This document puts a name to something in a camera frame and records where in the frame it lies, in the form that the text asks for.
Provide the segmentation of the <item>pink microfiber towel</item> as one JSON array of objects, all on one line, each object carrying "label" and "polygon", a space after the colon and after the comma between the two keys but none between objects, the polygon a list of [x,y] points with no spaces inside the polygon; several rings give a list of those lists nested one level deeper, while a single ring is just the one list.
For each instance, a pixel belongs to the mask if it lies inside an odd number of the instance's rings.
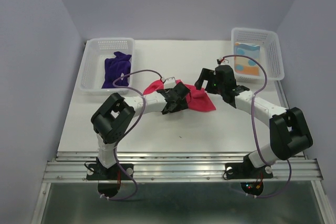
[{"label": "pink microfiber towel", "polygon": [[[198,112],[210,112],[216,110],[215,105],[203,88],[197,90],[193,85],[184,85],[190,89],[190,95],[186,98],[190,110]],[[163,82],[161,80],[155,80],[144,90],[143,94],[150,94],[159,89],[163,89]]]}]

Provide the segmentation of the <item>blue dotted striped towel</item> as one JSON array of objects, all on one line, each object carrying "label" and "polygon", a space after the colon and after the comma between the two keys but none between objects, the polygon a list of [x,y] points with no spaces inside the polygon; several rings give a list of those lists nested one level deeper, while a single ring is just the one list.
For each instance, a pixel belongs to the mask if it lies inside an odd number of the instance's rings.
[{"label": "blue dotted striped towel", "polygon": [[259,67],[256,61],[260,62],[260,46],[255,44],[234,43],[234,67],[238,74],[259,76]]}]

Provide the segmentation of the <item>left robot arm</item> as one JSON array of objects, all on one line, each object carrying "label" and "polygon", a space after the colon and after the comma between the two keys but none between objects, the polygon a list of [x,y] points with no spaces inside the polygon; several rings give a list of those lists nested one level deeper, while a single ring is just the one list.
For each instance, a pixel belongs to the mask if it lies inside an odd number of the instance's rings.
[{"label": "left robot arm", "polygon": [[118,93],[110,95],[91,118],[93,130],[98,139],[99,173],[106,179],[117,172],[114,150],[125,137],[134,118],[160,112],[163,115],[188,108],[187,97],[191,91],[179,82],[174,87],[159,89],[150,94],[136,97],[122,97]]}]

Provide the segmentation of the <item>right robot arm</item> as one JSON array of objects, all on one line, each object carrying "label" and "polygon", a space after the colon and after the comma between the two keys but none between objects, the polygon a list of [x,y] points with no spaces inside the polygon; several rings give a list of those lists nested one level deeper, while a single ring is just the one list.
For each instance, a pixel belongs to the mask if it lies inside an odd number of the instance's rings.
[{"label": "right robot arm", "polygon": [[241,170],[253,177],[265,165],[278,160],[287,160],[310,148],[313,139],[303,112],[297,108],[286,109],[256,96],[249,88],[238,85],[233,70],[228,65],[220,65],[215,70],[202,69],[196,89],[207,82],[206,92],[219,94],[232,107],[249,113],[251,119],[263,122],[269,128],[270,142],[244,157]]}]

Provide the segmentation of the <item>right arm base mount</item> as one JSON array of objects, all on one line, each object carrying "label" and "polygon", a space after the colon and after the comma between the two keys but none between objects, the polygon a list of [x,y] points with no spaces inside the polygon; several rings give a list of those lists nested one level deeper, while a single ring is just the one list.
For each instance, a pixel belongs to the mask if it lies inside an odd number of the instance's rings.
[{"label": "right arm base mount", "polygon": [[226,163],[223,173],[223,178],[225,180],[257,178],[271,179],[273,177],[272,172],[266,172],[266,165],[255,168],[247,155],[244,156],[241,162]]}]

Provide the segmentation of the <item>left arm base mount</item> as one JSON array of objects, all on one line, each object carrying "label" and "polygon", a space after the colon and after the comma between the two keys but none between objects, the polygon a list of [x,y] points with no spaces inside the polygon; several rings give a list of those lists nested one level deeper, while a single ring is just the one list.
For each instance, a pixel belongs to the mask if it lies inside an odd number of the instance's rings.
[{"label": "left arm base mount", "polygon": [[99,162],[84,163],[87,169],[86,180],[131,180],[117,164],[110,168],[105,168]]}]

